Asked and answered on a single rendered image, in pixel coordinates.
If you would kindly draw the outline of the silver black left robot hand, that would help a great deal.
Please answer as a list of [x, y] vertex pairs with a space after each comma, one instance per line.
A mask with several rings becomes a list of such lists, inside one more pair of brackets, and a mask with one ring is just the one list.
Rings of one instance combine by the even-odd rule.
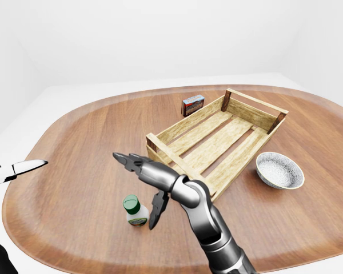
[[17, 178], [18, 175], [35, 170], [39, 167], [48, 164], [47, 160], [34, 159], [25, 160], [12, 165], [0, 165], [0, 184], [8, 181], [12, 181]]

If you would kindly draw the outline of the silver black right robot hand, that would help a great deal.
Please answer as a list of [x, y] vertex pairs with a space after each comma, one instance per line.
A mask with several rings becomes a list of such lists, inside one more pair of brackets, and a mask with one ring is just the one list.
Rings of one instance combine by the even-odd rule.
[[113, 156], [128, 171], [134, 171], [139, 180], [159, 189], [159, 192], [154, 195], [152, 200], [153, 210], [149, 219], [149, 229], [152, 230], [166, 209], [169, 201], [168, 193], [172, 191], [172, 186], [180, 175], [171, 167], [155, 162], [145, 156], [137, 154], [127, 156], [119, 152], [114, 152]]

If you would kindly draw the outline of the white green-capped salad dressing bottle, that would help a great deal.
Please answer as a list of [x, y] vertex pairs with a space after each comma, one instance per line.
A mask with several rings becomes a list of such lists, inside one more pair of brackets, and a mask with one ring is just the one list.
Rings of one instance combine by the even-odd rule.
[[125, 197], [123, 207], [127, 212], [126, 218], [129, 224], [135, 227], [141, 227], [147, 223], [149, 211], [139, 202], [135, 195]]

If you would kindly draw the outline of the wooden slat tray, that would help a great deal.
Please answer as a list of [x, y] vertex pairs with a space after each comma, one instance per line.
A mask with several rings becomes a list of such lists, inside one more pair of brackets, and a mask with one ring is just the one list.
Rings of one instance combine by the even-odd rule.
[[216, 200], [277, 131], [287, 110], [241, 92], [224, 96], [154, 135], [150, 158], [203, 181]]

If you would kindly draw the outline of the small printed food box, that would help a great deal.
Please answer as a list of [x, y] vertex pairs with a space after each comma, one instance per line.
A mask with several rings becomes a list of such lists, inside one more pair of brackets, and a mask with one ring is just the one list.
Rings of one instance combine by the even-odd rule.
[[203, 108], [205, 98], [202, 95], [196, 95], [182, 101], [181, 113], [184, 117]]

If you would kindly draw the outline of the patterned grey white bowl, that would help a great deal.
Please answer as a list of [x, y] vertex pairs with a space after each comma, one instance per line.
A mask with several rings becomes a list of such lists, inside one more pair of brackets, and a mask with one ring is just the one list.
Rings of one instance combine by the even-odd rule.
[[263, 152], [258, 155], [256, 166], [260, 179], [273, 188], [294, 190], [304, 184], [303, 171], [294, 161], [282, 154]]

